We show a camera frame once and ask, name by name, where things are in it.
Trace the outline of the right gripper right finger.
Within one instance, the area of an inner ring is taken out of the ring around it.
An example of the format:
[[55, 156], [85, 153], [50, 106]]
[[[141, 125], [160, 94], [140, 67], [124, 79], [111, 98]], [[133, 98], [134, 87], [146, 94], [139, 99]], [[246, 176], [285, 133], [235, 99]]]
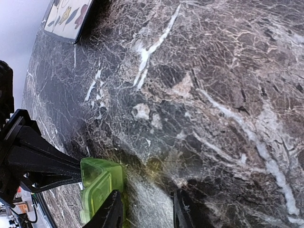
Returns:
[[173, 223], [175, 228], [214, 227], [183, 189], [177, 189], [174, 192]]

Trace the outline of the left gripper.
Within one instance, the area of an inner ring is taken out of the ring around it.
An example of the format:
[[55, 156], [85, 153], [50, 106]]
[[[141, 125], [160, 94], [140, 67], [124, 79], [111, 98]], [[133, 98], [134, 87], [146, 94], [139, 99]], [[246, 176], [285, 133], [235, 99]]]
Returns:
[[[0, 201], [12, 207], [19, 186], [32, 193], [81, 182], [80, 161], [48, 143], [32, 128], [25, 109], [18, 109], [10, 119], [0, 116]], [[21, 178], [11, 168], [9, 156], [14, 149], [14, 165], [25, 172]]]

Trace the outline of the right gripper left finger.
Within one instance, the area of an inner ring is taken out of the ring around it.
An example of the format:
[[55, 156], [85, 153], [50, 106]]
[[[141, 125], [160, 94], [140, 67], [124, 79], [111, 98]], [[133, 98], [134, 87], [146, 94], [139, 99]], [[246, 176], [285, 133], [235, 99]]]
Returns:
[[122, 228], [124, 205], [119, 190], [113, 190], [83, 228]]

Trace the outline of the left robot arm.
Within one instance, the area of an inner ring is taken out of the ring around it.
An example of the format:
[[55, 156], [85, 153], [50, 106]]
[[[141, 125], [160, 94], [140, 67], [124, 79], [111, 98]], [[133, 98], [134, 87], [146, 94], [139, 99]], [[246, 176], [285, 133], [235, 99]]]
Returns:
[[81, 181], [80, 161], [47, 142], [25, 109], [14, 109], [13, 70], [0, 63], [0, 201], [15, 207], [18, 188], [40, 193]]

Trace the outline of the square floral ceramic plate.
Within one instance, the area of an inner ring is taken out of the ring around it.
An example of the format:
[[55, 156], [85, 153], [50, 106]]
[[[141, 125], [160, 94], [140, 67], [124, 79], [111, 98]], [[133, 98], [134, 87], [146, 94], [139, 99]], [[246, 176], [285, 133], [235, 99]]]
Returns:
[[65, 43], [75, 44], [89, 17], [94, 0], [52, 0], [44, 32]]

